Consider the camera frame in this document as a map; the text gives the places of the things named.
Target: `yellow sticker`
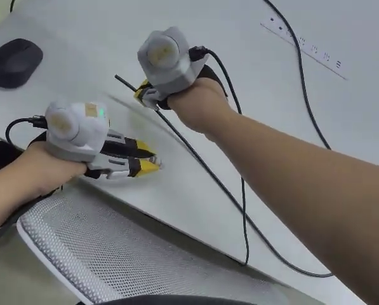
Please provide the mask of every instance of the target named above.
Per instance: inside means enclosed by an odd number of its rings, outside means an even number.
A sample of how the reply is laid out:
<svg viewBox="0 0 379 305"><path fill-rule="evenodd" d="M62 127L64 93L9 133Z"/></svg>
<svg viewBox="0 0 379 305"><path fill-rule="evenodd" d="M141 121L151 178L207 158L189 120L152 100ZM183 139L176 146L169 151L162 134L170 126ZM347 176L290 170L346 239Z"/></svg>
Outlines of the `yellow sticker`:
<svg viewBox="0 0 379 305"><path fill-rule="evenodd" d="M98 109L95 104L85 104L85 115L92 118L98 117Z"/></svg>
<svg viewBox="0 0 379 305"><path fill-rule="evenodd" d="M50 123L62 133L67 133L71 129L71 125L68 120L59 113L55 113L50 116Z"/></svg>
<svg viewBox="0 0 379 305"><path fill-rule="evenodd" d="M165 57L173 53L173 49L170 45L166 44L165 46L160 46L154 48L149 52L149 60L153 65L157 65L160 60L163 60Z"/></svg>

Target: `black wrist strap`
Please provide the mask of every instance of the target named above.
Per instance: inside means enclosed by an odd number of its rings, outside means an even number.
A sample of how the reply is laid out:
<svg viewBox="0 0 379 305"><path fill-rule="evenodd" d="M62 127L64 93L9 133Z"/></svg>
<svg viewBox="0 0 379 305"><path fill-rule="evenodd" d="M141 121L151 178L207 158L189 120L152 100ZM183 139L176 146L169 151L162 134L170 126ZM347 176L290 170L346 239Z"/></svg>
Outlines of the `black wrist strap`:
<svg viewBox="0 0 379 305"><path fill-rule="evenodd" d="M197 76L196 79L199 79L199 78L210 78L213 81L217 81L218 84L222 87L222 89L225 92L225 95L227 97L225 87L223 87L223 84L220 81L220 78L218 78L218 76L216 75L216 73L213 71L213 69L211 67L209 67L208 65L204 65L201 72L199 73L199 75ZM158 106L164 110L171 110L171 108L168 105L168 97L162 101L159 101Z"/></svg>

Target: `black cord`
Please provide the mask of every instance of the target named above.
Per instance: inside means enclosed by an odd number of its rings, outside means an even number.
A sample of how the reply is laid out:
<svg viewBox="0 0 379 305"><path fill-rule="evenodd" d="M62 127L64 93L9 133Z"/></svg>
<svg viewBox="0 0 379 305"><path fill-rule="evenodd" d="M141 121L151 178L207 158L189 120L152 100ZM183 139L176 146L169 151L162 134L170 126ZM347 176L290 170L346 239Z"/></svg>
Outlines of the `black cord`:
<svg viewBox="0 0 379 305"><path fill-rule="evenodd" d="M10 13L13 11L14 2L16 2L16 0L11 0L11 3L10 3Z"/></svg>
<svg viewBox="0 0 379 305"><path fill-rule="evenodd" d="M127 86L131 91L134 91L134 92L137 91L137 89L132 84L130 84L128 81L126 81L125 79L121 78L117 74L114 76L114 78L116 78L118 81L122 82L122 84L124 86Z"/></svg>
<svg viewBox="0 0 379 305"><path fill-rule="evenodd" d="M293 31L289 22L286 20L284 15L276 8L276 6L273 5L272 2L269 0L263 0L263 1L279 16L279 18L281 18L281 20L285 23L286 27L288 28L289 33L291 33L293 42L295 43L296 52L298 54L298 66L299 66L299 73L300 73L300 78L301 78L303 99L305 101L306 109L308 110L309 118L310 118L312 124L314 125L314 128L316 130L317 135L319 136L319 138L321 138L323 145L325 146L325 148L327 148L331 151L331 147L330 147L328 141L325 139L321 129L317 125L315 116L312 112L312 109L310 108L308 93L306 92L305 74L303 73L302 54L301 54L301 48L299 47L299 40L298 40L298 38L296 38L295 32Z"/></svg>
<svg viewBox="0 0 379 305"><path fill-rule="evenodd" d="M7 140L7 143L9 143L10 145L14 145L13 142L11 141L10 139L10 131L11 129L19 124L19 123L23 123L23 122L28 122L28 123L32 123L32 118L21 118L21 119L15 119L14 121L12 121L6 128L6 140Z"/></svg>
<svg viewBox="0 0 379 305"><path fill-rule="evenodd" d="M47 129L48 128L47 120L45 119L44 116L33 116L32 118L15 119L6 128L6 141L10 145L14 146L14 144L11 141L11 138L10 138L10 131L11 131L11 129L15 125L17 125L19 123L23 123L23 122L31 123L33 127L37 127L37 128L42 128L42 129Z"/></svg>
<svg viewBox="0 0 379 305"><path fill-rule="evenodd" d="M242 114L242 111L241 111L241 107L240 107L240 103L237 99L237 95L235 93L235 90L234 90L234 87L233 87L233 84L232 84L232 81L230 80L230 77L229 77L229 73L227 72L223 62L220 60L220 58L218 57L218 55L209 50L209 49L206 49L206 52L209 53L215 60L216 62L218 63L219 67L221 68L224 76L226 77L226 80L227 80L227 84L229 85L229 88L230 88L230 92L233 96L233 99L234 99L234 102L236 103L236 106L237 106L237 111L239 114ZM306 93L306 88L305 88L305 80L303 79L302 81L303 83L303 91ZM309 105L309 100L307 100L307 95L305 94L306 96L306 101L307 101L307 105ZM242 178L241 179L241 184L242 184L242 194L243 194L243 217L244 219L246 218L249 218L248 215L246 214L246 199L245 199L245 190L244 190L244 179ZM260 237L262 238L262 240L265 242L265 244L268 246L268 248L271 250L271 252L273 252L276 257L278 257L278 259L280 261L282 261L285 265L287 265L288 267L290 267L291 269L301 273L301 274L304 274L304 275L307 275L307 276L312 276L312 277L317 277L317 278L327 278L327 277L330 277L330 276L333 276L332 273L326 273L326 274L317 274L317 273L311 273L309 271L306 271L306 270L303 270L297 266L295 266L294 264L290 263L289 261L287 261L273 246L272 244L269 242L269 240L264 236L264 234L257 228L257 226L254 224L254 222L250 219L249 220L251 226L253 227L253 229L258 233L258 235L260 235Z"/></svg>
<svg viewBox="0 0 379 305"><path fill-rule="evenodd" d="M209 50L209 49L205 49L205 52L210 54L218 63L220 69L222 70L222 72L226 78L226 82L229 85L230 92L233 96L234 103L236 104L236 107L237 107L237 112L239 114L243 114L243 112L241 110L240 103L239 103L239 99L237 98L236 91L234 90L232 80L230 79L229 73L227 72L225 65L223 65L223 62L220 60L219 56L217 56L217 54L214 51ZM242 201L243 201L243 211L242 211L242 213L243 213L243 233L244 233L244 241L246 243L246 260L244 261L244 266L246 266L248 264L248 258L250 255L250 250L249 250L249 245L248 245L247 225L246 225L246 186L245 186L245 182L244 182L243 177L241 177L241 194L242 194Z"/></svg>
<svg viewBox="0 0 379 305"><path fill-rule="evenodd" d="M129 84L128 86L132 91L135 92L135 87ZM250 218L250 216L245 212L245 207L241 207L241 205L237 202L233 194L227 189L227 187L223 184L223 182L216 176L216 174L212 171L212 169L205 163L205 161L200 157L200 155L196 152L196 150L189 144L187 139L174 127L174 125L160 112L156 111L157 115L171 128L171 130L175 133L175 135L185 144L187 149L192 153L192 155L195 157L195 159L201 164L201 166L205 169L205 171L211 176L211 178L217 183L217 185L220 187L220 189L229 197L231 202L233 202L234 206L242 213L243 215L243 227L246 226L246 222L244 219L247 220L248 224L254 229L254 231L259 235L259 237L262 239L264 244L268 247L268 249L287 267L291 268L292 270L301 273L306 276L311 276L313 278L329 278L330 276L333 276L332 273L327 274L317 274L312 273L306 270L303 270L296 265L292 264L291 262L287 261L271 244L271 242L265 237L265 235L261 232L261 230L257 227L257 225L254 223L254 221ZM244 180L242 180L242 195L243 195L243 203L246 199L246 192L245 192L245 185ZM248 237L247 232L244 230L244 239L246 240L246 248L247 253L249 253L249 244L248 244Z"/></svg>

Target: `wrist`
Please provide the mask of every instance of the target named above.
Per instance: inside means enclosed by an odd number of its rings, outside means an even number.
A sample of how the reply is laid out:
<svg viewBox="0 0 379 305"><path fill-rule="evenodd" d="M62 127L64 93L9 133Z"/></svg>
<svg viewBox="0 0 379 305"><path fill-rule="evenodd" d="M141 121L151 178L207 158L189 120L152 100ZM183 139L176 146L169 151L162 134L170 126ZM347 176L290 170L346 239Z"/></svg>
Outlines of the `wrist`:
<svg viewBox="0 0 379 305"><path fill-rule="evenodd" d="M211 141L216 142L227 131L227 128L233 126L238 115L236 111L229 107L220 109L209 120L209 124L205 128L205 136Z"/></svg>

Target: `black mouse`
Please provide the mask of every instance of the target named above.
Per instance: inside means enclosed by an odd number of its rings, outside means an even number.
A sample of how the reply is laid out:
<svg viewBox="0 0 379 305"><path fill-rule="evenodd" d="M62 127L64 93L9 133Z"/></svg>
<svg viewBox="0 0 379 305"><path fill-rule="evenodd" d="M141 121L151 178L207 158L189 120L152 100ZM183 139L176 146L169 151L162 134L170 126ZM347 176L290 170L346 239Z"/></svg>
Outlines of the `black mouse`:
<svg viewBox="0 0 379 305"><path fill-rule="evenodd" d="M31 41L15 39L0 47L0 87L24 85L43 60L43 51Z"/></svg>

